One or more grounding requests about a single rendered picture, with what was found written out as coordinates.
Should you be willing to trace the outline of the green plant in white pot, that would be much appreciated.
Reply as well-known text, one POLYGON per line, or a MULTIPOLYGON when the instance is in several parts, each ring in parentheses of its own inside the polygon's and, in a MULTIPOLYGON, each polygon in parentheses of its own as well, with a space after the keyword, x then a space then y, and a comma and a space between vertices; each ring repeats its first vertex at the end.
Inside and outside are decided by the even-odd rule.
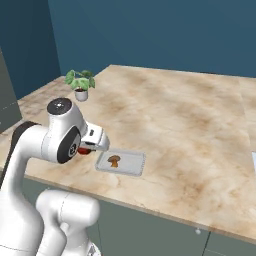
POLYGON ((89 70, 68 71, 65 76, 65 83, 71 87, 75 93, 75 98, 80 102, 86 101, 89 89, 96 87, 93 73, 89 70))

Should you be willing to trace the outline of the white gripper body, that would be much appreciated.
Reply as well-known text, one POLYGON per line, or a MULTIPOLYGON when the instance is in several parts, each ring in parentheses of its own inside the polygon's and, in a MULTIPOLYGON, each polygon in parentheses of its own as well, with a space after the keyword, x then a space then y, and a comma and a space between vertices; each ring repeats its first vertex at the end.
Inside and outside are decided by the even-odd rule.
POLYGON ((82 148, 97 151, 107 151, 109 146, 110 141, 103 130, 92 130, 81 139, 82 148))

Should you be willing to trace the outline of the grey fridge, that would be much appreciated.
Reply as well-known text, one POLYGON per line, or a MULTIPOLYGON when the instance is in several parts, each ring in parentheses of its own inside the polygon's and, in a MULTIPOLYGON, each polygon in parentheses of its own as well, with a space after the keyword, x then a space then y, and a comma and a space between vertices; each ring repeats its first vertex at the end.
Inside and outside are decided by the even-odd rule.
POLYGON ((0 133, 21 119, 20 108, 0 49, 0 133))

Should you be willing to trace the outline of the brown mushroom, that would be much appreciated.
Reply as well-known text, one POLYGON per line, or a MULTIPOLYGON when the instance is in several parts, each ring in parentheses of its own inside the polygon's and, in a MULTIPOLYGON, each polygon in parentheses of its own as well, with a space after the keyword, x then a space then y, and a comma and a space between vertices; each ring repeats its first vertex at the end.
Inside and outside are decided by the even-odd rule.
POLYGON ((108 158, 108 162, 111 164, 112 167, 117 168, 118 162, 121 160, 121 158, 118 155, 112 155, 108 158))

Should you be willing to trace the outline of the grey tupperware container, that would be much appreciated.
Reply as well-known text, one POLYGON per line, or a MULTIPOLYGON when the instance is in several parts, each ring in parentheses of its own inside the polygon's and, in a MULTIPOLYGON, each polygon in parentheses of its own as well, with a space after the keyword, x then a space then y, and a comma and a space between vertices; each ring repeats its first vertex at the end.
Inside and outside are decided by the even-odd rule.
POLYGON ((116 174, 141 176, 145 165, 146 155, 144 152, 137 152, 125 149, 109 149, 101 152, 96 163, 97 171, 110 172, 116 174), (108 158, 112 155, 118 155, 121 160, 118 162, 118 167, 114 168, 108 162, 108 158))

